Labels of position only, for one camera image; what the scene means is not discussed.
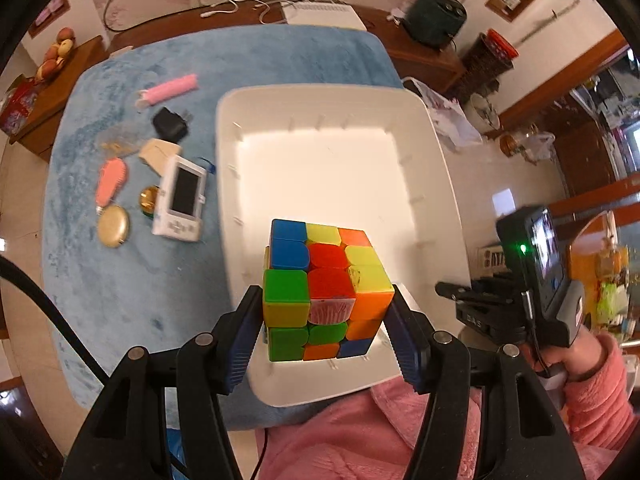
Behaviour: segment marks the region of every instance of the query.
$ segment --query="blue gripper pad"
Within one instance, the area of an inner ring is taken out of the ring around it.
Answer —
[[[384,319],[386,332],[404,380],[411,384],[418,394],[425,394],[428,392],[426,370],[431,357],[431,348],[428,335],[423,329],[427,328],[433,332],[433,328],[423,313],[409,309],[395,285],[394,290],[394,298]]]
[[[216,367],[224,394],[242,382],[262,327],[262,288],[251,285],[234,312],[223,314],[212,333],[217,339]]]

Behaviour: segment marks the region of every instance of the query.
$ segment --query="pink sleeve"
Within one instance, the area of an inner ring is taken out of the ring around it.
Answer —
[[[579,444],[618,450],[637,420],[626,397],[622,352],[612,336],[598,339],[609,354],[603,367],[592,378],[564,388],[569,432]]]

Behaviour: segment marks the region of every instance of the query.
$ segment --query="tiled floor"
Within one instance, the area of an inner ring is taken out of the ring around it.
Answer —
[[[492,196],[511,189],[516,206],[563,198],[556,167],[538,166],[521,157],[506,158],[489,142],[461,153],[446,151],[458,199],[472,274],[476,251],[496,241]],[[48,166],[21,145],[7,146],[0,164],[0,236],[6,256],[42,285],[40,237]],[[85,416],[66,386],[53,347],[49,323],[39,309],[9,283],[2,282],[2,303],[18,368],[44,426],[67,453]],[[249,478],[257,461],[251,431],[230,434],[242,475]]]

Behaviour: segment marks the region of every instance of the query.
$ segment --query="pink hair roller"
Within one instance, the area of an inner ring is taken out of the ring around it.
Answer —
[[[184,94],[189,90],[195,90],[198,87],[198,76],[195,74],[171,79],[166,83],[159,84],[153,88],[140,90],[140,99],[136,101],[136,108],[146,108],[155,105],[160,101],[165,101],[177,95]]]

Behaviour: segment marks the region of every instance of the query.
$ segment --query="door frame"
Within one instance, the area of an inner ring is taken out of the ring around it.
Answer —
[[[503,111],[500,114],[502,130],[509,130],[530,119],[553,101],[587,81],[628,48],[625,37],[619,30],[614,30],[555,76]]]

